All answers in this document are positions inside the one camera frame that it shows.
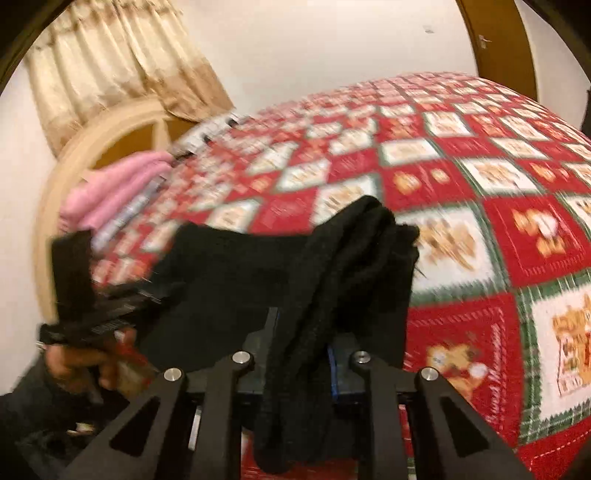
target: hand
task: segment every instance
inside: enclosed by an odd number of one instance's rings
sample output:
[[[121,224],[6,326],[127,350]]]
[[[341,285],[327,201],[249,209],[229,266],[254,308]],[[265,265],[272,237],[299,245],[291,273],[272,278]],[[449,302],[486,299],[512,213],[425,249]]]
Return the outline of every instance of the hand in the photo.
[[[124,332],[120,342],[130,345],[134,340],[135,331],[129,329]],[[119,377],[119,358],[115,347],[114,338],[106,342],[104,351],[69,345],[49,345],[45,352],[47,371],[61,388],[69,393],[80,394],[92,387],[87,368],[99,367],[99,385],[107,390],[114,390]]]

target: curtain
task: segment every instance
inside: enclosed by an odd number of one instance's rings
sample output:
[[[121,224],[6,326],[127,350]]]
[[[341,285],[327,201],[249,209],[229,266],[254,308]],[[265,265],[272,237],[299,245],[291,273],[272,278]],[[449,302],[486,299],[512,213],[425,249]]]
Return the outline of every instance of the curtain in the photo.
[[[27,53],[31,87],[54,153],[123,100],[158,95],[199,122],[233,108],[168,0],[76,0]]]

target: pink cloth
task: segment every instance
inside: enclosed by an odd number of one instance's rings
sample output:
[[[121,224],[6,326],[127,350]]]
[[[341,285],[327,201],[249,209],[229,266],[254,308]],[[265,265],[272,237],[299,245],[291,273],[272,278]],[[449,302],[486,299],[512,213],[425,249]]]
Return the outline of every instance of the pink cloth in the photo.
[[[60,209],[60,216],[72,226],[88,215],[102,200],[109,197],[119,186],[134,175],[156,162],[170,163],[173,156],[168,152],[144,151],[129,155],[94,172],[88,182],[72,189]]]
[[[111,220],[121,209],[127,205],[144,187],[158,175],[168,173],[172,166],[165,161],[159,161],[148,165],[148,167],[137,173],[133,178],[121,185],[117,191],[100,203],[100,205],[89,212],[76,226],[78,230],[91,229],[97,231],[106,222]]]

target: door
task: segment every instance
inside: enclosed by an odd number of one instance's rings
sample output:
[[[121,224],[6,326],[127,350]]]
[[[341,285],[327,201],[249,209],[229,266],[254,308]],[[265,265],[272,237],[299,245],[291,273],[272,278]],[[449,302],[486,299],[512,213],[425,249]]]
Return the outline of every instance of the door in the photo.
[[[530,42],[514,0],[457,0],[478,75],[538,99]]]

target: red quilt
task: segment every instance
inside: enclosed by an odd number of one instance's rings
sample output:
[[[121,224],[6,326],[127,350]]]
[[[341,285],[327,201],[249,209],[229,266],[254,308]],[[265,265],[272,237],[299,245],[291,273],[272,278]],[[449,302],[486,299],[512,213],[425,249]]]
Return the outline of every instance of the red quilt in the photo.
[[[376,196],[421,228],[405,366],[437,368],[538,479],[557,479],[591,431],[590,162],[578,130],[489,80],[358,83],[216,138],[112,242],[95,281],[143,276],[185,220],[305,232]],[[248,455],[244,470],[274,478]]]

